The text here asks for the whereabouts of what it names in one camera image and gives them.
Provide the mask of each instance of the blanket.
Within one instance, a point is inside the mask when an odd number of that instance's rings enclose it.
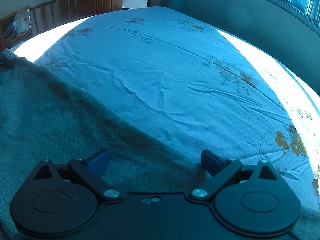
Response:
[[[130,191],[190,191],[209,179],[199,164],[141,132],[86,91],[61,81],[48,68],[6,50],[0,58],[0,221],[2,238],[17,233],[10,200],[41,159],[67,163],[107,148],[103,179]],[[294,229],[301,239],[320,239],[320,212],[304,208]]]

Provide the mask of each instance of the black object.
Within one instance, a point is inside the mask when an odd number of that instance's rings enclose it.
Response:
[[[16,239],[298,239],[300,201],[268,162],[243,165],[204,150],[213,177],[190,194],[122,196],[94,175],[108,160],[103,150],[68,164],[40,161],[10,204]]]

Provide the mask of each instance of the bed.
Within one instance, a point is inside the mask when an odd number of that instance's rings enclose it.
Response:
[[[151,7],[62,25],[12,51],[87,91],[186,166],[203,149],[268,160],[303,206],[319,209],[320,98],[247,42]]]

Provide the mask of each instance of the silver bolt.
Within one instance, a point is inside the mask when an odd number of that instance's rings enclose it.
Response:
[[[195,190],[193,190],[192,192],[191,192],[191,194],[194,196],[194,197],[205,197],[205,196],[207,196],[207,192],[204,190],[204,189],[199,189],[199,188],[197,188],[197,189],[195,189]]]
[[[159,197],[153,197],[151,200],[152,200],[153,202],[159,202],[159,201],[160,201],[160,198],[159,198]]]
[[[120,197],[120,192],[115,189],[108,189],[103,193],[108,198],[118,198]]]

